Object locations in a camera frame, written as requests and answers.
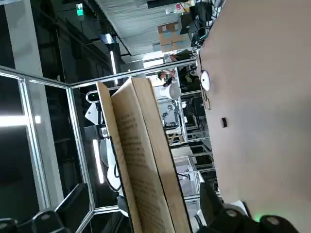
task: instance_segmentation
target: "book page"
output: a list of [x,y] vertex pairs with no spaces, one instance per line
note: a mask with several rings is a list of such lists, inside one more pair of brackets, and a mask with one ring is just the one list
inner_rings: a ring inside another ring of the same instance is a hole
[[130,81],[112,96],[112,103],[142,231],[174,233],[148,132]]
[[124,159],[122,145],[119,137],[119,132],[112,108],[111,97],[108,88],[101,82],[96,83],[104,119],[106,122],[108,135],[112,138],[113,146],[115,148],[116,160],[119,165],[119,175],[121,178],[124,197],[127,200],[129,208],[129,217],[131,218],[133,229],[135,233],[142,233],[140,219],[138,215],[137,206],[135,203],[133,189],[130,183],[127,165]]
[[147,127],[175,230],[178,233],[190,233],[192,229],[186,204],[183,199],[171,150],[163,130],[162,121],[158,114],[152,85],[149,80],[144,78],[133,78],[132,83],[141,106],[144,124]]

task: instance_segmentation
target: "concrete column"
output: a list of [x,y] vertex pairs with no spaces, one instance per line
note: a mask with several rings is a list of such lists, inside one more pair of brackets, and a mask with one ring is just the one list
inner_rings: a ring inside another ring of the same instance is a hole
[[[5,5],[5,12],[12,43],[15,69],[42,76],[30,0],[7,4]],[[34,106],[34,114],[36,116],[41,116],[41,123],[37,124],[37,131],[51,205],[52,207],[55,207],[64,199],[64,196],[59,175],[45,87],[43,85],[31,83],[30,92]],[[38,180],[35,172],[34,177],[35,185],[38,190]],[[37,194],[39,208],[42,210],[42,197],[38,191]]]

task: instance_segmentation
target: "exit sign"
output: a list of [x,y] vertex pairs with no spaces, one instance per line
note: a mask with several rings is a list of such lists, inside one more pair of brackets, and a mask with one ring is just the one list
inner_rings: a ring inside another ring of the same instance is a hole
[[82,3],[76,4],[76,10],[77,10],[77,15],[78,16],[83,16],[84,15],[84,13],[83,13],[83,4]]

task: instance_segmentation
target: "aluminum frame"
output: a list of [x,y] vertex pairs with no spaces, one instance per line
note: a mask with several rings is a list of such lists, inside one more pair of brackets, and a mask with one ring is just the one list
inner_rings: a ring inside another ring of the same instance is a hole
[[[163,69],[175,68],[178,66],[187,66],[187,65],[191,65],[191,64],[195,64],[195,63],[196,63],[196,58],[194,57],[194,58],[183,60],[183,61],[177,61],[177,62],[172,62],[172,63],[168,63],[168,64],[161,64],[161,65],[157,65],[154,67],[134,70],[134,71],[125,72],[125,73],[119,73],[119,74],[115,74],[115,75],[105,76],[105,77],[101,77],[101,78],[92,79],[89,81],[83,81],[83,82],[72,83],[72,84],[67,84],[67,83],[56,81],[56,80],[38,77],[38,76],[27,74],[27,73],[24,73],[24,72],[15,70],[15,69],[0,66],[0,78],[1,78],[1,76],[3,76],[6,78],[13,78],[13,79],[16,79],[18,81],[23,112],[28,119],[27,131],[28,131],[28,135],[30,138],[30,149],[32,151],[31,154],[32,154],[33,159],[35,161],[35,172],[36,172],[36,176],[39,180],[38,201],[41,201],[45,208],[51,207],[51,201],[50,201],[47,181],[46,181],[45,173],[44,173],[44,167],[43,167],[43,162],[42,162],[40,145],[39,145],[36,125],[35,125],[35,121],[34,121],[35,117],[34,117],[32,100],[30,98],[29,82],[37,83],[37,84],[41,84],[41,85],[52,86],[52,87],[56,87],[56,88],[62,88],[62,89],[66,90],[67,98],[68,98],[68,105],[69,105],[70,119],[71,119],[71,124],[73,127],[76,147],[77,147],[77,151],[78,151],[80,170],[81,170],[83,182],[85,182],[88,185],[88,191],[89,191],[89,197],[90,197],[90,211],[85,216],[84,220],[81,222],[81,225],[77,230],[77,232],[80,233],[88,225],[88,223],[91,221],[93,216],[105,214],[105,213],[117,212],[117,211],[119,211],[119,208],[118,208],[118,206],[106,206],[106,207],[100,207],[100,208],[95,207],[95,201],[94,201],[94,197],[93,197],[92,186],[91,186],[88,168],[87,168],[87,164],[86,164],[84,145],[83,145],[83,141],[82,141],[82,135],[81,135],[81,131],[80,131],[80,126],[79,126],[79,121],[78,121],[78,116],[77,116],[77,111],[76,111],[76,105],[75,105],[75,101],[74,101],[73,90],[76,88],[80,88],[80,87],[94,85],[96,82],[103,82],[104,83],[104,82],[108,82],[108,81],[114,81],[114,80],[118,80],[118,79],[122,79],[122,78],[127,78],[129,76],[135,76],[135,75],[144,74],[144,73],[156,72],[156,71],[160,71]],[[181,104],[181,98],[179,98],[179,106],[181,107],[181,105],[182,105]],[[186,129],[186,125],[184,123],[183,117],[182,117],[182,121],[183,121],[182,127],[183,127],[183,129],[185,129],[184,134],[187,135],[187,129]],[[185,139],[185,142],[191,142],[191,141],[200,141],[200,140],[204,140],[204,139],[209,139],[209,137],[191,139],[191,140],[187,140],[187,137],[184,137],[184,139]],[[188,202],[188,201],[191,201],[191,200],[196,199],[196,198],[199,198],[199,196],[197,196],[197,195],[188,196],[188,197],[185,197],[185,201]]]

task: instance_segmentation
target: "fluorescent light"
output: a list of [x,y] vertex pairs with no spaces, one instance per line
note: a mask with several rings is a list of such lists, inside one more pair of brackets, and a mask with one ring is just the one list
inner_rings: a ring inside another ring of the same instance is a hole
[[40,124],[41,123],[41,116],[35,116],[35,122],[37,124]]
[[[23,126],[27,125],[26,116],[0,116],[0,127]],[[41,117],[35,116],[35,122],[41,123]]]
[[97,167],[99,182],[104,183],[104,174],[103,174],[101,159],[100,159],[100,155],[99,155],[98,141],[95,139],[93,140],[93,147],[94,147],[95,161],[96,161],[96,167]]
[[113,74],[116,74],[117,70],[116,70],[115,57],[113,55],[113,51],[110,51],[110,57],[111,57],[111,64],[112,64]]

